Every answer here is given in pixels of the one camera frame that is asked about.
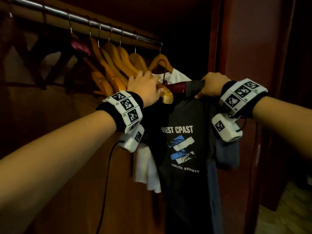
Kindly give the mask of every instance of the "clothes rod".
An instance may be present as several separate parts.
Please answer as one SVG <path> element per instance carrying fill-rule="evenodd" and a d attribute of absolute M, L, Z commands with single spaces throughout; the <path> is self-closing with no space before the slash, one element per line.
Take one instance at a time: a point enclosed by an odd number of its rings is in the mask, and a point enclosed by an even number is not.
<path fill-rule="evenodd" d="M 99 23 L 100 23 L 101 30 L 112 32 L 112 33 L 118 34 L 118 35 L 124 35 L 126 37 L 131 38 L 131 39 L 135 39 L 135 40 L 137 39 L 138 41 L 157 45 L 159 47 L 162 46 L 162 43 L 155 40 L 155 39 L 152 39 L 152 38 L 149 38 L 146 36 L 142 36 L 142 35 L 137 35 L 136 33 L 121 29 L 119 27 L 112 26 L 111 24 L 95 21 L 94 19 L 93 20 L 89 19 L 87 16 L 81 16 L 78 14 L 70 13 L 70 12 L 65 11 L 65 10 L 61 10 L 61 9 L 58 9 L 58 8 L 55 8 L 55 7 L 52 7 L 49 5 L 45 5 L 44 3 L 38 3 L 35 1 L 31 1 L 31 0 L 5 0 L 5 1 L 10 2 L 10 3 L 17 5 L 17 6 L 28 7 L 29 9 L 45 12 L 47 14 L 54 15 L 54 16 L 62 18 L 62 19 L 68 20 L 70 17 L 70 20 L 73 22 L 80 23 L 80 24 L 87 25 L 87 26 L 91 26 L 94 28 L 99 28 Z"/>

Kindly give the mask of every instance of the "black t-shirt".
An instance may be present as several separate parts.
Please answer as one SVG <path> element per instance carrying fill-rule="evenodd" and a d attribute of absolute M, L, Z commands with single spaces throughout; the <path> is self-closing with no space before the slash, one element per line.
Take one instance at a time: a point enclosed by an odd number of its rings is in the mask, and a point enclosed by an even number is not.
<path fill-rule="evenodd" d="M 172 105 L 159 100 L 145 108 L 141 142 L 150 147 L 167 205 L 192 230 L 209 233 L 206 159 L 213 130 L 209 110 L 217 100 L 194 99 L 203 85 L 203 81 L 187 82 L 186 95 L 175 95 Z"/>

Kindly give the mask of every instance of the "hand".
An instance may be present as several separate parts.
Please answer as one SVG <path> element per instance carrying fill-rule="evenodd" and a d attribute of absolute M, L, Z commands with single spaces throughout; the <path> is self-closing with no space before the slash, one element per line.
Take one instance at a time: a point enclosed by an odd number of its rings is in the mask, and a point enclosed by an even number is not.
<path fill-rule="evenodd" d="M 205 80 L 205 86 L 195 98 L 201 98 L 202 96 L 220 97 L 224 84 L 231 81 L 225 75 L 213 72 L 206 74 L 202 80 Z"/>
<path fill-rule="evenodd" d="M 137 76 L 129 78 L 128 91 L 138 94 L 144 104 L 144 108 L 154 104 L 160 97 L 160 94 L 164 92 L 162 88 L 156 89 L 156 84 L 160 79 L 160 75 L 152 75 L 150 71 L 147 71 L 143 75 L 143 71 L 139 71 Z"/>

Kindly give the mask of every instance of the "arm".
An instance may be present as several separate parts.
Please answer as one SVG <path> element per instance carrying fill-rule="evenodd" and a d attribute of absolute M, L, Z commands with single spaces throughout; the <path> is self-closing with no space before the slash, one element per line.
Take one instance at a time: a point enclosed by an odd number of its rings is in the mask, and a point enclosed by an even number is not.
<path fill-rule="evenodd" d="M 195 98 L 220 97 L 222 87 L 231 81 L 220 73 L 208 73 L 203 77 L 205 86 Z M 271 131 L 283 137 L 302 155 L 312 159 L 312 110 L 264 97 L 254 107 L 253 118 Z"/>
<path fill-rule="evenodd" d="M 156 102 L 156 82 L 140 72 L 129 79 L 144 107 Z M 0 160 L 0 233 L 22 233 L 52 196 L 116 130 L 113 118 L 96 111 L 23 146 Z"/>

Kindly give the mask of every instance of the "floor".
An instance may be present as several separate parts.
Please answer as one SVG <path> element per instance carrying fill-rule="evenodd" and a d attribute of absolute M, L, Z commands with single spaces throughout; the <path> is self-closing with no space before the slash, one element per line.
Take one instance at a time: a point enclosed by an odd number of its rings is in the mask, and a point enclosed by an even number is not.
<path fill-rule="evenodd" d="M 276 212 L 260 206 L 256 234 L 312 233 L 312 192 L 289 182 Z"/>

